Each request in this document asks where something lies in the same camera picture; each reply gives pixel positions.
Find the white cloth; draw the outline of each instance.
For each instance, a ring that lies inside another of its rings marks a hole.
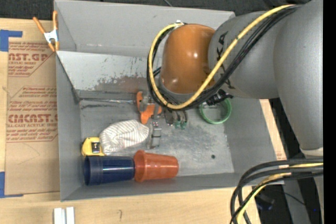
[[[129,120],[111,124],[100,133],[99,138],[104,154],[111,155],[143,142],[148,134],[149,128],[146,125],[137,120]]]

